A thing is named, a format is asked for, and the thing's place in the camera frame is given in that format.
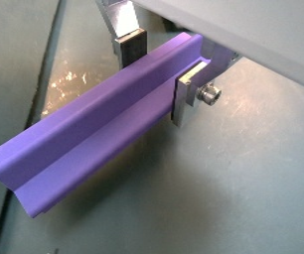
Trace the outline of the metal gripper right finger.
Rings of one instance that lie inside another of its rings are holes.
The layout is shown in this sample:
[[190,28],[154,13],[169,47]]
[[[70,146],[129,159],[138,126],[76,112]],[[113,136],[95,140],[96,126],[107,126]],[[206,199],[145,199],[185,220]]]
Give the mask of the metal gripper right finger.
[[201,42],[201,58],[178,76],[174,90],[171,120],[182,127],[190,120],[200,102],[213,106],[222,91],[216,78],[237,63],[238,53],[208,38]]

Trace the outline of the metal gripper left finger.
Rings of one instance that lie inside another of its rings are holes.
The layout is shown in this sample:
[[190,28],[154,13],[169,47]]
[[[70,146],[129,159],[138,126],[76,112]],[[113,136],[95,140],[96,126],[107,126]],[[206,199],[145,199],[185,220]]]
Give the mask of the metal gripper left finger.
[[119,66],[126,68],[147,55],[147,32],[141,28],[130,0],[95,0],[111,33]]

